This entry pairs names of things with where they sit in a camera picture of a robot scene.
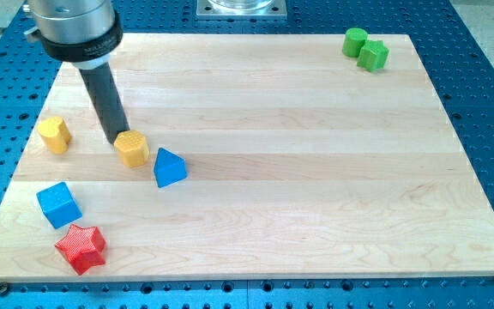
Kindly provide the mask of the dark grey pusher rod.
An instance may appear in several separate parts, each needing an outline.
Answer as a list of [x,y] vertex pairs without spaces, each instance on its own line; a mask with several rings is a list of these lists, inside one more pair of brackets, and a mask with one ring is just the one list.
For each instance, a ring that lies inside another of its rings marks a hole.
[[91,70],[80,70],[80,73],[105,138],[113,144],[118,134],[130,127],[110,65],[105,63]]

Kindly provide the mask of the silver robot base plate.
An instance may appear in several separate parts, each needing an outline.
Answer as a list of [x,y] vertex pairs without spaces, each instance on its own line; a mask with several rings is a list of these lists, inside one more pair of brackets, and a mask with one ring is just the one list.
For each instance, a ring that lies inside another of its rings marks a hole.
[[198,20],[285,20],[286,0],[197,0]]

